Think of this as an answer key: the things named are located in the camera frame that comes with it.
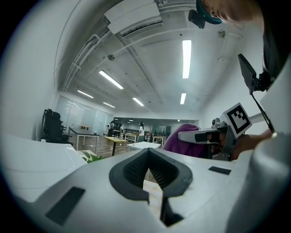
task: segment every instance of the person with long dark hair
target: person with long dark hair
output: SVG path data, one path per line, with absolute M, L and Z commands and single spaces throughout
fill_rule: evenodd
M 138 139 L 137 142 L 143 142 L 145 138 L 145 128 L 144 128 L 144 123 L 140 122 L 140 130 L 138 134 Z

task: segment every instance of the fluorescent tube light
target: fluorescent tube light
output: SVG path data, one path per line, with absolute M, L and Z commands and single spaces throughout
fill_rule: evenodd
M 80 91 L 80 90 L 78 90 L 78 92 L 80 92 L 80 93 L 82 93 L 83 95 L 85 95 L 85 96 L 89 96 L 90 98 L 94 98 L 93 96 L 90 96 L 90 95 L 88 95 L 88 94 L 86 94 L 85 92 L 82 92 L 82 91 Z
M 186 93 L 182 93 L 182 95 L 181 95 L 181 103 L 180 104 L 184 104 L 185 98 L 186 98 Z
M 105 103 L 105 102 L 103 102 L 104 104 L 106 104 L 106 105 L 108 105 L 108 106 L 110 106 L 110 107 L 114 107 L 114 106 L 112 106 L 112 105 L 110 105 L 110 104 L 108 104 L 108 103 Z
M 137 98 L 132 98 L 134 101 L 136 101 L 139 105 L 144 106 Z
M 183 45 L 183 78 L 189 78 L 192 41 L 182 41 Z
M 110 82 L 112 82 L 115 86 L 117 86 L 119 89 L 123 89 L 123 86 L 120 85 L 118 82 L 116 82 L 113 78 L 111 78 L 108 74 L 106 74 L 104 71 L 100 71 L 99 74 L 101 74 L 104 78 L 108 79 Z

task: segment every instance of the white ceiling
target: white ceiling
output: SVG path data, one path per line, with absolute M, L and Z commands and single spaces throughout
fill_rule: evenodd
M 130 47 L 136 57 L 128 53 L 116 35 L 111 35 L 93 50 L 67 91 L 76 93 L 78 89 L 82 90 L 94 96 L 97 103 L 114 105 L 116 112 L 128 113 L 128 117 L 134 117 L 132 113 L 137 111 L 155 114 L 178 112 L 181 118 L 184 112 L 199 112 L 215 91 L 214 87 L 229 65 L 227 61 L 234 56 L 240 39 L 228 34 L 219 38 L 221 29 L 237 33 L 235 27 L 224 24 L 206 23 L 205 29 L 199 29 L 188 21 L 188 12 L 163 12 L 162 28 L 124 39 L 127 44 L 138 41 Z M 103 20 L 98 23 L 99 30 L 106 28 Z M 192 40 L 189 79 L 182 79 L 182 40 Z M 108 60 L 108 55 L 114 55 L 115 59 Z M 108 73 L 124 89 L 120 90 L 106 80 L 99 74 L 100 70 Z M 181 93 L 187 93 L 184 105 L 180 105 Z M 139 106 L 133 97 L 145 106 Z

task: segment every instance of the glass wall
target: glass wall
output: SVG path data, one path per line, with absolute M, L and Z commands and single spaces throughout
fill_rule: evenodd
M 60 114 L 62 125 L 67 127 L 80 128 L 80 125 L 90 127 L 91 132 L 102 135 L 106 130 L 106 125 L 113 120 L 113 115 L 97 110 L 95 108 L 72 101 L 63 96 L 59 97 L 56 112 Z

